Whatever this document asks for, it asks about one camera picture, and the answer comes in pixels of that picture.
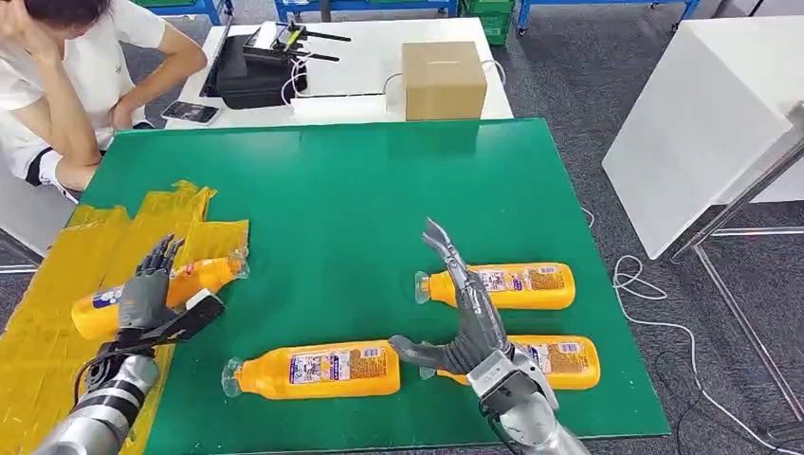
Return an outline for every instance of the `yellow cloth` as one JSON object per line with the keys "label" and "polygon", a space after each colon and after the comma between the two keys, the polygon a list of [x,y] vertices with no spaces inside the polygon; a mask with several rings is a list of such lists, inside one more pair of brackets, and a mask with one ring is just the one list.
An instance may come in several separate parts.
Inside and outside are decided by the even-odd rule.
{"label": "yellow cloth", "polygon": [[[30,453],[72,407],[75,372],[100,343],[73,327],[75,300],[122,284],[156,240],[185,238],[175,265],[247,252],[248,222],[204,222],[215,194],[181,181],[175,191],[151,191],[134,220],[125,209],[78,206],[30,283],[0,337],[0,455]],[[133,441],[123,453],[141,453],[168,374],[172,347],[157,350],[160,383],[150,393]]]}

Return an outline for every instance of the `bottle cap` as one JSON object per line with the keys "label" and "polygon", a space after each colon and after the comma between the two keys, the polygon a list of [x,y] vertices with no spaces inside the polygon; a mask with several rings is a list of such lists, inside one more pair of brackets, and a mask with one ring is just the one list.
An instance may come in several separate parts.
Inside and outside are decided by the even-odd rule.
{"label": "bottle cap", "polygon": [[229,398],[233,398],[243,391],[240,389],[240,371],[243,369],[243,360],[234,357],[231,358],[224,370],[221,372],[221,386],[224,388],[224,393]]}
{"label": "bottle cap", "polygon": [[245,258],[233,256],[227,258],[228,269],[233,278],[248,278],[248,263]]}
{"label": "bottle cap", "polygon": [[428,380],[433,376],[435,376],[434,368],[419,367],[419,377],[421,377],[422,379]]}
{"label": "bottle cap", "polygon": [[421,305],[429,300],[429,275],[422,271],[416,272],[415,280],[416,288],[413,293],[416,297],[416,303]]}

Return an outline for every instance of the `robotic arm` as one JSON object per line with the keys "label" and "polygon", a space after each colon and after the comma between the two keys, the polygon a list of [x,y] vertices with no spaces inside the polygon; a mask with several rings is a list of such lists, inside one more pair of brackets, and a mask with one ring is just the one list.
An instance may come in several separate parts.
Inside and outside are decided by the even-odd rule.
{"label": "robotic arm", "polygon": [[492,425],[492,419],[499,420],[525,454],[588,455],[556,419],[558,401],[541,368],[508,341],[483,282],[466,268],[447,233],[428,218],[422,240],[441,256],[455,284],[458,335],[443,346],[393,336],[389,341],[399,357],[418,367],[466,374],[481,413]]}
{"label": "robotic arm", "polygon": [[[35,455],[112,455],[119,452],[159,370],[154,347],[187,340],[223,312],[223,304],[203,289],[176,315],[165,306],[170,270],[183,241],[163,238],[123,288],[116,339],[100,346],[75,383],[75,406],[45,437]],[[81,376],[85,392],[79,398]]]}

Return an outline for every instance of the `orange bottle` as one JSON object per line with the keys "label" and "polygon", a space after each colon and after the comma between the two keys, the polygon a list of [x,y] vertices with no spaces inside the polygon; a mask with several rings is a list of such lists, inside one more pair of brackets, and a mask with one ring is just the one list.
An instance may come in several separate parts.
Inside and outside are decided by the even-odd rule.
{"label": "orange bottle", "polygon": [[[550,387],[557,391],[582,391],[600,381],[600,361],[597,349],[586,337],[567,335],[511,335],[508,337],[541,367]],[[436,370],[439,376],[468,386],[466,376]],[[422,377],[432,377],[432,370],[423,369]]]}
{"label": "orange bottle", "polygon": [[[196,261],[171,272],[167,305],[181,310],[184,303],[203,288],[218,292],[236,278],[246,278],[248,266],[241,258],[215,258]],[[99,291],[73,304],[73,323],[86,339],[111,338],[118,331],[117,302],[125,284]]]}
{"label": "orange bottle", "polygon": [[353,341],[281,348],[221,373],[224,393],[269,400],[388,395],[399,390],[399,356],[388,341]]}
{"label": "orange bottle", "polygon": [[[573,272],[566,264],[470,265],[480,275],[495,308],[518,310],[560,310],[570,306],[576,296]],[[449,306],[455,302],[455,286],[444,271],[416,274],[416,301],[438,300]]]}

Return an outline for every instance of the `green table mat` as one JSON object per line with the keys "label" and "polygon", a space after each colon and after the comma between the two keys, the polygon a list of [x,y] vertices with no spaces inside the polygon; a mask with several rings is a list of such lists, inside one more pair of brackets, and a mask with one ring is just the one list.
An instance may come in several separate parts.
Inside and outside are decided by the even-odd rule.
{"label": "green table mat", "polygon": [[492,443],[469,388],[402,367],[402,388],[366,398],[227,398],[230,357],[386,338],[446,342],[455,310],[417,305],[413,275],[444,269],[420,240],[431,216],[470,264],[568,264],[568,309],[502,311],[509,334],[589,337],[602,376],[559,391],[581,437],[668,432],[629,326],[541,119],[132,132],[112,145],[84,202],[134,213],[178,179],[217,189],[209,218],[250,221],[251,276],[226,313],[176,348],[146,453],[350,450]]}

